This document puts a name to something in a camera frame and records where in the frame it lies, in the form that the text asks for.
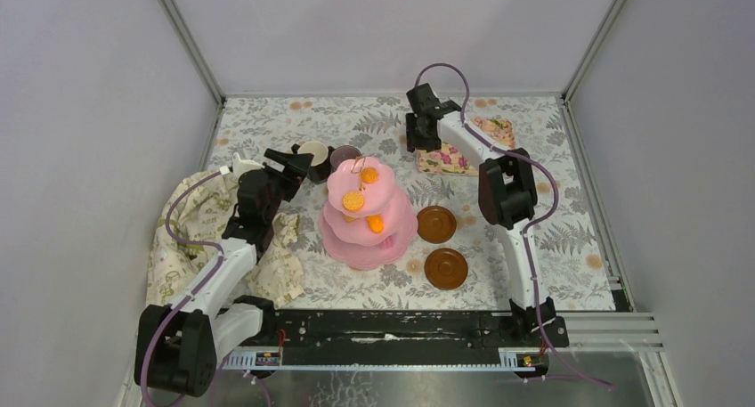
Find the brown plate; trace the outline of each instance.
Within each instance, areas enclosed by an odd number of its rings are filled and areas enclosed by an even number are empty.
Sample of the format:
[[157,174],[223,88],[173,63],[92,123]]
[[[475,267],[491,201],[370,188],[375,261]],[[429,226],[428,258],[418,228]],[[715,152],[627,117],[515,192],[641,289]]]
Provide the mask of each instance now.
[[455,249],[437,249],[425,260],[425,276],[439,289],[461,287],[468,273],[467,260]]
[[441,244],[456,231],[456,217],[448,209],[433,205],[417,214],[419,236],[427,242]]

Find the cake stand tier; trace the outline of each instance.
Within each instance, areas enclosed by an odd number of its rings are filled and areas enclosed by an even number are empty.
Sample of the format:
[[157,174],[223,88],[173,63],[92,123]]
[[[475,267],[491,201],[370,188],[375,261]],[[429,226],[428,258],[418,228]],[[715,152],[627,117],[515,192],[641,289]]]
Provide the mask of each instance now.
[[414,237],[417,236],[417,218],[415,216],[406,216],[402,219],[398,232],[394,233],[390,238],[392,242],[383,242],[381,245],[370,247],[350,244],[340,240],[333,233],[333,229],[328,225],[328,222],[325,221],[323,214],[320,214],[319,223],[320,232],[322,233],[322,243],[328,254],[354,269],[363,271],[397,261],[406,254],[409,245],[414,240]]
[[346,211],[344,208],[344,195],[349,191],[358,191],[361,187],[361,178],[359,173],[353,174],[354,159],[348,159],[338,166],[338,169],[328,177],[328,203],[337,211],[350,217],[366,217],[380,214],[388,202],[394,198],[397,190],[396,175],[388,165],[381,164],[379,160],[368,156],[364,160],[364,165],[357,162],[357,168],[373,167],[380,176],[377,182],[367,184],[366,189],[360,191],[364,196],[364,206],[356,212]]
[[401,189],[396,188],[397,192],[393,200],[388,203],[388,207],[383,209],[379,214],[383,219],[383,231],[374,233],[367,223],[367,218],[360,218],[353,222],[346,222],[344,215],[333,208],[330,203],[325,204],[322,210],[322,216],[328,223],[336,236],[350,244],[359,244],[367,247],[377,245],[387,237],[398,232],[402,220],[412,218],[411,202],[409,196]]

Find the metal frame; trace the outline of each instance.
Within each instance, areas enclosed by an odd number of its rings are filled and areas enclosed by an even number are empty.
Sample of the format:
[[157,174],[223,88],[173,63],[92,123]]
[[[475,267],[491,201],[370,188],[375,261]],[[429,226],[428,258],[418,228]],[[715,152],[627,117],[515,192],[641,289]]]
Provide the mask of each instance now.
[[569,85],[567,85],[564,89],[564,100],[566,102],[569,102],[574,97],[574,94],[580,87],[582,79],[585,77],[585,74],[592,64],[592,61],[595,59],[598,50],[600,50],[600,45],[602,45],[605,41],[605,38],[608,36],[608,32],[611,30],[611,27],[613,27],[613,23],[616,21],[616,18],[621,12],[621,8],[623,8],[624,4],[626,3],[627,0],[613,0],[611,2],[611,6],[609,6],[608,8],[608,12],[605,13],[605,17],[603,17],[603,20],[600,22],[600,26],[597,28],[596,34],[590,41],[588,50],[585,52],[582,60],[580,61],[580,65],[577,66],[577,70],[572,76],[572,80],[569,81]]
[[[199,47],[194,41],[183,17],[174,0],[158,0],[165,10],[167,18],[174,28],[175,34],[181,41],[186,53],[192,60],[202,82],[212,95],[217,104],[217,114],[212,125],[210,135],[203,150],[199,162],[199,170],[205,169],[210,152],[214,146],[216,131],[219,127],[220,118],[224,112],[226,96],[217,84],[215,77],[202,56]],[[564,130],[572,146],[574,158],[580,173],[580,180],[585,186],[589,199],[589,212],[595,222],[596,235],[601,251],[608,264],[606,271],[609,277],[611,289],[625,289],[629,303],[635,307],[634,298],[629,290],[629,284],[624,279],[625,272],[621,262],[621,256],[616,248],[615,238],[605,213],[605,206],[597,185],[592,178],[591,166],[584,150],[583,141],[574,115],[571,109],[571,99],[579,89],[580,83],[585,77],[592,61],[595,59],[601,44],[609,34],[618,14],[627,0],[613,0],[605,17],[593,36],[587,51],[582,57],[580,64],[574,72],[567,87],[560,94],[535,93],[535,94],[509,94],[519,95],[556,95],[559,109],[564,119]],[[243,97],[251,95],[232,95]],[[565,351],[580,352],[635,352],[642,361],[645,377],[651,388],[652,396],[656,405],[681,405],[673,377],[670,375],[668,359],[663,351],[663,344],[658,334],[657,326],[651,313],[601,313],[601,312],[565,312],[561,314],[567,322],[571,345]],[[133,381],[133,365],[126,371],[124,384],[121,387],[117,407],[136,407],[142,405],[140,388]]]
[[189,28],[186,27],[186,22],[183,21],[183,17],[178,11],[178,6],[175,5],[175,1],[158,0],[158,2],[160,3],[160,6],[163,7],[170,24],[173,26],[175,35],[181,40],[183,48],[186,50],[191,62],[194,64],[194,68],[197,69],[197,73],[199,74],[199,77],[202,78],[205,87],[210,92],[210,95],[212,95],[215,103],[217,105],[222,105],[224,102],[223,91],[220,89],[217,81],[215,81],[215,76],[213,76],[205,58],[199,51],[199,47],[194,41],[194,37],[191,35]]
[[584,148],[580,129],[574,122],[570,105],[566,104],[563,100],[559,100],[559,109],[564,119],[566,137],[572,146],[574,161],[577,164],[577,172],[579,173],[582,186],[584,186],[585,194],[588,197],[590,217],[592,217],[592,221],[596,226],[596,239],[603,257],[608,264],[606,267],[608,281],[611,284],[620,284],[621,288],[627,294],[629,305],[633,310],[637,310],[637,305],[635,304],[627,282],[626,273],[624,272],[621,255],[617,248],[611,225],[608,222],[608,217],[606,216],[605,205],[601,199],[595,179],[592,177],[592,166]]
[[[464,94],[459,94],[459,90],[456,91],[447,91],[447,90],[438,90],[435,91],[438,96],[441,96],[443,98],[445,97],[454,97],[454,98],[463,98]],[[500,96],[500,91],[475,91],[475,95],[478,96]],[[563,95],[561,92],[538,92],[538,93],[506,93],[506,97],[556,97],[559,98]],[[322,94],[305,94],[305,93],[293,93],[293,94],[227,94],[225,95],[225,98],[301,98],[301,97],[343,97],[343,96],[349,96],[349,97],[397,97],[397,98],[406,98],[405,93],[385,93],[385,94],[375,94],[375,93],[322,93]]]

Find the white wall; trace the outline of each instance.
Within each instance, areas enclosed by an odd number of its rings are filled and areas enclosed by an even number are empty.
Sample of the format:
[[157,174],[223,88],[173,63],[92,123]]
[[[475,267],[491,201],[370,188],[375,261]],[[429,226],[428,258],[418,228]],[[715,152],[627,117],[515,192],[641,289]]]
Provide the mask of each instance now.
[[112,405],[215,105],[157,0],[0,0],[0,405]]
[[687,406],[755,405],[753,99],[753,0],[629,0],[574,102]]
[[[561,91],[612,2],[175,1],[227,94],[403,94],[436,61],[477,92]],[[462,89],[450,72],[428,79]]]

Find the floral cloth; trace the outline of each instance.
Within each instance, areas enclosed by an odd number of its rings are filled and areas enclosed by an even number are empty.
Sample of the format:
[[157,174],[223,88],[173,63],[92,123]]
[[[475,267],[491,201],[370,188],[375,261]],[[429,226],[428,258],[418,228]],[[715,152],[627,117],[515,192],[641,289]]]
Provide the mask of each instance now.
[[[175,188],[163,207],[152,242],[147,265],[147,304],[164,305],[181,294],[189,283],[215,255],[211,247],[179,244],[165,229],[165,215],[178,196],[210,172],[201,172],[185,178]],[[239,179],[233,173],[217,176],[201,184],[176,206],[170,221],[173,231],[189,240],[220,242],[228,218],[236,205]],[[252,270],[239,282],[229,296],[230,300],[242,294],[271,299],[277,307],[304,292],[304,270],[288,246],[297,240],[299,217],[278,214],[272,227],[275,235],[270,247]]]
[[[289,150],[291,144],[319,140],[351,144],[390,165],[409,194],[415,213],[441,205],[456,215],[458,229],[448,242],[414,240],[398,262],[372,271],[356,271],[325,252],[317,218],[327,198],[324,184],[304,181],[280,211],[301,216],[299,237],[291,251],[304,268],[304,294],[287,307],[508,309],[508,271],[496,231],[477,206],[475,177],[424,174],[417,157],[406,151],[405,99],[395,97],[231,98],[225,105],[209,166],[226,165],[234,151],[265,161],[266,148]],[[587,199],[566,140],[554,97],[490,97],[471,100],[469,118],[508,120],[524,147],[556,177],[562,193],[556,215],[533,231],[542,279],[559,309],[613,310]],[[539,193],[536,215],[552,203],[545,176],[535,173]],[[425,277],[424,262],[437,248],[455,248],[467,259],[467,281],[442,291]]]
[[[507,149],[516,148],[510,120],[473,118],[472,123]],[[469,165],[459,150],[445,142],[439,151],[417,151],[417,168],[423,173],[477,175],[477,168]]]

